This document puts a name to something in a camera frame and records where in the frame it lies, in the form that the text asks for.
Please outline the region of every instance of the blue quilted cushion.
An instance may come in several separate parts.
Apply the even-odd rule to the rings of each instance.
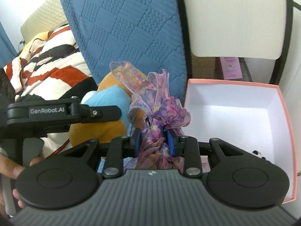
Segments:
[[[61,0],[96,82],[112,61],[146,75],[170,73],[170,94],[184,101],[187,71],[177,0]]]

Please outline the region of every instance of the white box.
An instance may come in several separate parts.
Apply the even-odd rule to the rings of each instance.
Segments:
[[[296,199],[297,165],[288,111],[276,85],[189,79],[185,108],[191,114],[186,135],[200,142],[220,138],[252,153],[258,150],[290,180],[284,203]]]

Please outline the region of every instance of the blue curtain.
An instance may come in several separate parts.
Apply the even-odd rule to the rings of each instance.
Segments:
[[[0,67],[4,67],[7,63],[11,62],[16,55],[17,52],[0,23]]]

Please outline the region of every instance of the fingernail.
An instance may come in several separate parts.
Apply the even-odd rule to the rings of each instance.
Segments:
[[[25,167],[21,167],[21,166],[15,167],[15,168],[14,168],[14,175],[15,175],[16,177],[18,177],[18,176],[20,175],[20,173],[21,173],[24,169],[25,169]]]

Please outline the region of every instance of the plush toy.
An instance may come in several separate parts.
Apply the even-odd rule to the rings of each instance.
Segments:
[[[126,135],[130,126],[128,110],[131,103],[131,92],[110,72],[99,84],[96,92],[84,96],[82,104],[89,106],[117,105],[122,112],[118,121],[99,123],[72,124],[69,140],[72,146],[79,145],[90,139],[98,139],[100,143],[109,143],[113,138]],[[144,112],[139,110],[134,127],[142,127]]]

